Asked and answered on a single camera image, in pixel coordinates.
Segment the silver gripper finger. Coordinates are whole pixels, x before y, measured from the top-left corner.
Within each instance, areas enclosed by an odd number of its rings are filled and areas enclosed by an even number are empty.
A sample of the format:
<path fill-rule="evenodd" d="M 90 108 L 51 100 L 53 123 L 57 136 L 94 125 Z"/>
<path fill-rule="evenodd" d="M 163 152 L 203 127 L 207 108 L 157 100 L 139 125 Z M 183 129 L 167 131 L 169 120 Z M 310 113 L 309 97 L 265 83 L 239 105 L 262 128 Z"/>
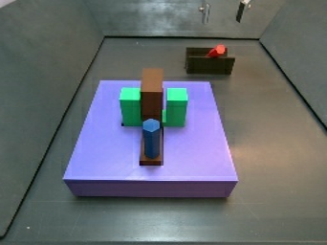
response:
<path fill-rule="evenodd" d="M 199 12 L 202 13 L 202 23 L 207 24 L 210 21 L 210 10 L 211 5 L 209 2 L 203 2 L 201 7 L 198 8 Z"/>
<path fill-rule="evenodd" d="M 237 12 L 237 21 L 238 22 L 242 22 L 243 14 L 245 14 L 246 9 L 250 7 L 251 1 L 253 0 L 241 0 L 239 9 Z"/>

